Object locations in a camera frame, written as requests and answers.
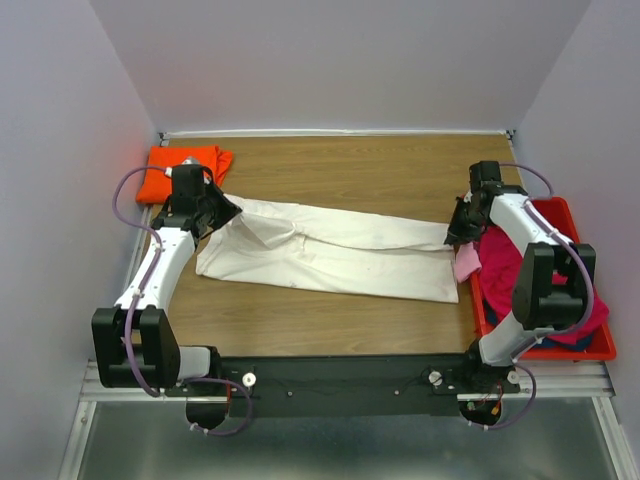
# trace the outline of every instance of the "wooden table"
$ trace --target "wooden table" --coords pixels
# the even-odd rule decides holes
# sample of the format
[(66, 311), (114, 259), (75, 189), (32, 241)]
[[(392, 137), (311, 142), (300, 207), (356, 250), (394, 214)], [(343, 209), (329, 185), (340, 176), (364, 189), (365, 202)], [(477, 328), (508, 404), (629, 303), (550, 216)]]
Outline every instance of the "wooden table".
[[(501, 135), (174, 139), (234, 152), (223, 190), (448, 223), (468, 188), (470, 164), (512, 162)], [(505, 181), (519, 182), (516, 169)], [(178, 281), (169, 319), (182, 345), (215, 345), (222, 355), (348, 355), (460, 352), (474, 338), (468, 286), (457, 305), (309, 292), (213, 280)]]

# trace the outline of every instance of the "white wall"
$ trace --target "white wall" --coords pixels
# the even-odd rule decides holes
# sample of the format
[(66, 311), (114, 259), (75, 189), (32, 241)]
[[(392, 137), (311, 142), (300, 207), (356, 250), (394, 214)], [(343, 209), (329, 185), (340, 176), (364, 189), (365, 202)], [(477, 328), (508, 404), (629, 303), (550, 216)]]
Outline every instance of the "white wall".
[(0, 44), (0, 470), (51, 479), (133, 244), (111, 192), (154, 129), (86, 0), (5, 2)]
[(615, 406), (640, 460), (640, 3), (594, 0), (516, 133), (594, 245), (611, 308)]
[(589, 0), (91, 0), (163, 131), (515, 127)]

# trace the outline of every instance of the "white cloth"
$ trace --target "white cloth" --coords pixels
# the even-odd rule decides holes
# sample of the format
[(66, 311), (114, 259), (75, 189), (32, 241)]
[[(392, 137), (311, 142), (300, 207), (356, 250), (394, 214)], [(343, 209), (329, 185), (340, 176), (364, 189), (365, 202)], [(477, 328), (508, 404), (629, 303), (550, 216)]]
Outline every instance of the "white cloth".
[(214, 232), (196, 273), (220, 280), (458, 302), (447, 225), (227, 195), (242, 213)]

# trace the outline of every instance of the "orange cloth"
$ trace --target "orange cloth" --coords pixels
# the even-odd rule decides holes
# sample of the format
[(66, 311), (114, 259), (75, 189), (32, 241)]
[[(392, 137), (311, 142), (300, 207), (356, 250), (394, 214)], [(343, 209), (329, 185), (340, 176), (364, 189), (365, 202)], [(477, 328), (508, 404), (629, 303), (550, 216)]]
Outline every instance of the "orange cloth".
[[(151, 147), (149, 165), (167, 168), (175, 167), (185, 161), (187, 157), (196, 158), (200, 164), (209, 167), (213, 172), (216, 185), (222, 185), (224, 177), (229, 171), (233, 154), (222, 150), (217, 145), (206, 147)], [(147, 170), (144, 183), (138, 195), (138, 203), (163, 204), (171, 193), (171, 179), (159, 170)]]

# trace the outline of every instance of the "white fabric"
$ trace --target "white fabric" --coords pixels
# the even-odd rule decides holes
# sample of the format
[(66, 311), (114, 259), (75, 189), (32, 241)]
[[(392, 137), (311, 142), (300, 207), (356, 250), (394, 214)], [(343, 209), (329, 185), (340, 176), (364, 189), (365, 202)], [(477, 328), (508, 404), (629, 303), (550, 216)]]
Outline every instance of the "white fabric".
[(447, 225), (227, 195), (242, 213), (214, 232), (196, 273), (325, 292), (458, 302)]

